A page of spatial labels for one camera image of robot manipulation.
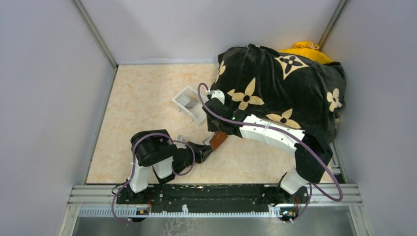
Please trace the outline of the white translucent plastic card box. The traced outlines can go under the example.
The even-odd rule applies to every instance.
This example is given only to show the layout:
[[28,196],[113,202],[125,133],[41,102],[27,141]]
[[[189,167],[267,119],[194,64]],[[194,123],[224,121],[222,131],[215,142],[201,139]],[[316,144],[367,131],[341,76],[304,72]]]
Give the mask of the white translucent plastic card box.
[[184,87],[172,98],[172,101],[180,112],[190,117],[197,124],[201,124],[207,117],[197,91],[191,86]]

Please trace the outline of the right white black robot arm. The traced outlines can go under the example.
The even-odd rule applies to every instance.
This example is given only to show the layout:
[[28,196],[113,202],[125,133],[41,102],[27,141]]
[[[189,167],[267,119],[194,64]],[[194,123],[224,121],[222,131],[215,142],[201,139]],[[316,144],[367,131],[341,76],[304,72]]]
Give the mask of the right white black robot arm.
[[327,171],[333,152],[320,130],[285,127],[242,111],[232,111],[218,98],[203,105],[208,130],[255,140],[276,147],[295,158],[295,166],[280,180],[277,197],[284,203],[295,198],[308,183],[319,183]]

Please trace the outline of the brown leather card holder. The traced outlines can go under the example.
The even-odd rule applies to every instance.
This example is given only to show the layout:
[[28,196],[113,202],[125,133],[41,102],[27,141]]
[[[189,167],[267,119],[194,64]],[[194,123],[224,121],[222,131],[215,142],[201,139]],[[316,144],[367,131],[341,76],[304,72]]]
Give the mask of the brown leather card holder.
[[213,151],[216,151],[228,137],[229,135],[222,131],[215,131],[203,141],[203,144],[210,146]]

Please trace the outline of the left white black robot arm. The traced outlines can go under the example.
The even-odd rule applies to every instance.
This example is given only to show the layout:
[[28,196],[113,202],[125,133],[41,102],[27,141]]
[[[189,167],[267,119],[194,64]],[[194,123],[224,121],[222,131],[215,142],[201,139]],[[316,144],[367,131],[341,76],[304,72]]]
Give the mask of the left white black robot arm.
[[167,130],[142,131],[131,138],[133,167],[128,178],[128,197],[135,203],[144,202],[148,196],[151,172],[160,184],[191,172],[213,152],[210,145],[185,142],[182,135],[175,140]]

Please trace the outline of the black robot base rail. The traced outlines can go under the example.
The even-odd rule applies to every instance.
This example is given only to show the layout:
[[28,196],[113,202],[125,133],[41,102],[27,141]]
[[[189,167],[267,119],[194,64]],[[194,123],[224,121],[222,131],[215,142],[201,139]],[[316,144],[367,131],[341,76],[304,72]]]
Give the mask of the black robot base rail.
[[269,207],[288,204],[290,208],[305,204],[306,187],[289,195],[276,184],[153,184],[134,193],[130,186],[121,190],[118,205],[144,204],[152,213],[258,213]]

